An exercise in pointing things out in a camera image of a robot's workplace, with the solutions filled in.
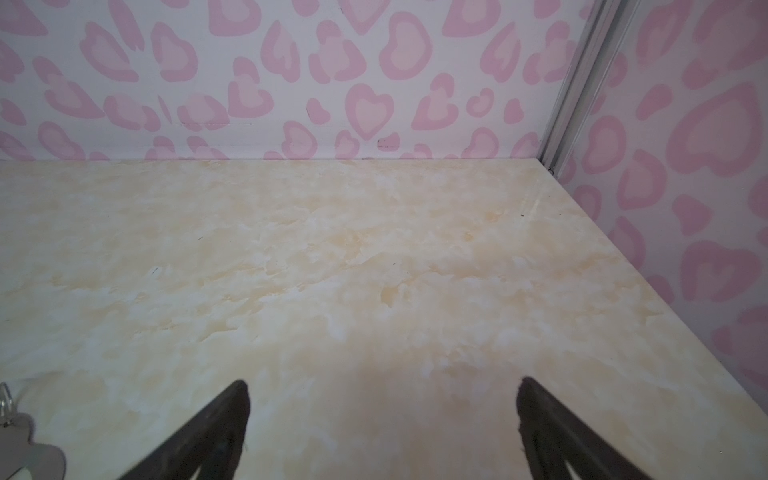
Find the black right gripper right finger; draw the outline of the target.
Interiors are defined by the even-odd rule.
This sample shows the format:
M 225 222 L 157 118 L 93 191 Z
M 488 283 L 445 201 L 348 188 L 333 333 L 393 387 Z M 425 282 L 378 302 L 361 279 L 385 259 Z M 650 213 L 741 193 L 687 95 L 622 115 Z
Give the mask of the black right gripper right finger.
M 525 377 L 516 396 L 519 433 L 534 479 L 646 479 L 543 385 Z

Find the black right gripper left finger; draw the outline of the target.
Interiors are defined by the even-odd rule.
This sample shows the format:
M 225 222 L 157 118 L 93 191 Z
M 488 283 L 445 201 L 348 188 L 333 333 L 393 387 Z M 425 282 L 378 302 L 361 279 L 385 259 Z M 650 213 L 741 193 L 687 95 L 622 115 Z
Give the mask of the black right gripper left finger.
M 251 403 L 236 380 L 122 478 L 232 479 L 243 452 Z

